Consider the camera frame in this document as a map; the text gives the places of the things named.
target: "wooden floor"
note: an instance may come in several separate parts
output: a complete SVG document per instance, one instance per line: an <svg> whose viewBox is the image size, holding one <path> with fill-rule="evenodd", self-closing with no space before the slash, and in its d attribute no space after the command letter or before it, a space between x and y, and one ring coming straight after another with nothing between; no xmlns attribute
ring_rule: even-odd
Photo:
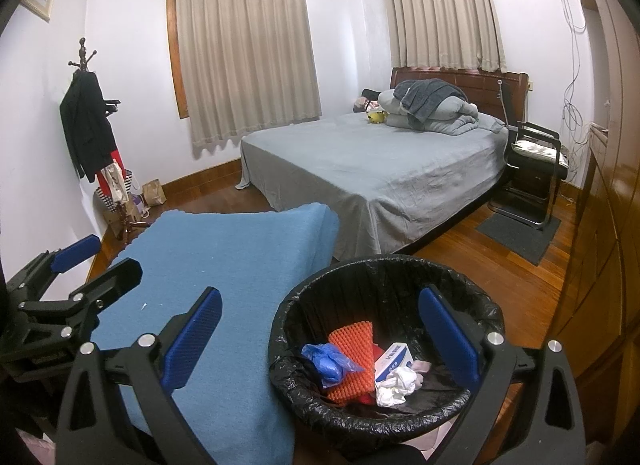
<svg viewBox="0 0 640 465"><path fill-rule="evenodd" d="M262 212L271 210L254 187L238 191L240 174L230 174L200 187L168 196L167 202L151 210L150 220L162 212ZM564 281L574 234L575 206L558 198L554 215L561 225L538 267L476 231L492 212L482 206L438 239L415 253L464 273L502 308L507 339L514 345L540 347L551 322ZM123 248L111 231L103 240L91 276L104 271ZM517 391L513 387L503 406L506 412ZM484 458L495 454L499 438L490 440ZM337 465L346 463L324 442L304 428L298 428L295 465Z"/></svg>

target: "tissue box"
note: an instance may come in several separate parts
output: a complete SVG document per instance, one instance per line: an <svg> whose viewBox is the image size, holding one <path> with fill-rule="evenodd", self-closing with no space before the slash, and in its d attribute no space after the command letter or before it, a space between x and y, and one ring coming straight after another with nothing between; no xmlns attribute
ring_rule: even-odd
<svg viewBox="0 0 640 465"><path fill-rule="evenodd" d="M375 365L375 382L379 384L386 379L386 376L396 368L400 366L407 366L410 368L414 363L414 358L411 356L409 347L402 342L394 342L391 344L385 354L376 360Z"/></svg>

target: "blue clamp pad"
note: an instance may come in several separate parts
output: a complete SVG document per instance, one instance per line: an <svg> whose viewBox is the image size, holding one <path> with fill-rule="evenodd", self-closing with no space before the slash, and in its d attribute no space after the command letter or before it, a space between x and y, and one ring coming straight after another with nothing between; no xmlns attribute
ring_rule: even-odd
<svg viewBox="0 0 640 465"><path fill-rule="evenodd" d="M160 383L168 394L187 384L222 317L222 295L217 289L209 288L199 302L200 305L164 356L164 373Z"/></svg>
<svg viewBox="0 0 640 465"><path fill-rule="evenodd" d="M475 393L480 387L480 355L449 309L431 288L418 297L420 319L456 384Z"/></svg>
<svg viewBox="0 0 640 465"><path fill-rule="evenodd" d="M51 271L53 273L65 273L65 271L71 270L98 252L100 252L100 238L94 235L86 236L70 247L56 252L51 263Z"/></svg>

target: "black jacket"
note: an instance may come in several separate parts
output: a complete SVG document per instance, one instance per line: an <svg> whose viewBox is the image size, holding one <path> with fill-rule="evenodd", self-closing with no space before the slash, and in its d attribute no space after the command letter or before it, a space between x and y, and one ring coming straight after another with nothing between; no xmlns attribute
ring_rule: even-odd
<svg viewBox="0 0 640 465"><path fill-rule="evenodd" d="M77 71L60 104L66 145L78 175L93 182L117 149L95 73Z"/></svg>

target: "coat rack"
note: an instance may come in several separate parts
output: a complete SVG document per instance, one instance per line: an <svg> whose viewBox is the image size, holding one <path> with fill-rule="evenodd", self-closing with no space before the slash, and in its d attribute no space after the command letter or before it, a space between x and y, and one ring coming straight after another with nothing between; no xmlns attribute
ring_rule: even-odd
<svg viewBox="0 0 640 465"><path fill-rule="evenodd" d="M89 61L94 58L94 55L96 53L98 53L97 50L94 50L93 53L91 53L91 56L89 58L86 57L86 48L84 47L84 41L86 39L84 37L82 37L80 39L80 49L78 51L78 55L80 57L80 63L76 64L75 62L69 61L69 66L76 66L78 68L80 68L80 71L87 71L86 65L89 63Z"/></svg>
<svg viewBox="0 0 640 465"><path fill-rule="evenodd" d="M89 58L86 57L86 48L84 47L84 42L86 41L85 37L82 37L80 39L80 49L78 50L78 57L80 57L80 63L77 64L73 61L69 61L68 65L69 66L75 66L79 69L79 71L81 72L87 72L87 64L89 63L89 61L94 58L94 55L98 53L97 50L94 50L93 53L91 53L91 56ZM104 112L106 114L106 116L109 116L110 114L117 112L118 111L118 104L120 103L119 100L105 100L104 101ZM122 230L120 232L120 235L118 236L118 239L121 239L124 244L126 245L129 242L129 238L131 233L134 231L134 229L136 228L147 228L148 226L151 226L151 223L146 223L146 222L138 222L138 221L134 221L132 219L131 216L129 216L129 214L127 213L127 209L125 208L125 206L122 203L118 203L116 205L116 210L120 216L120 224L122 226Z"/></svg>

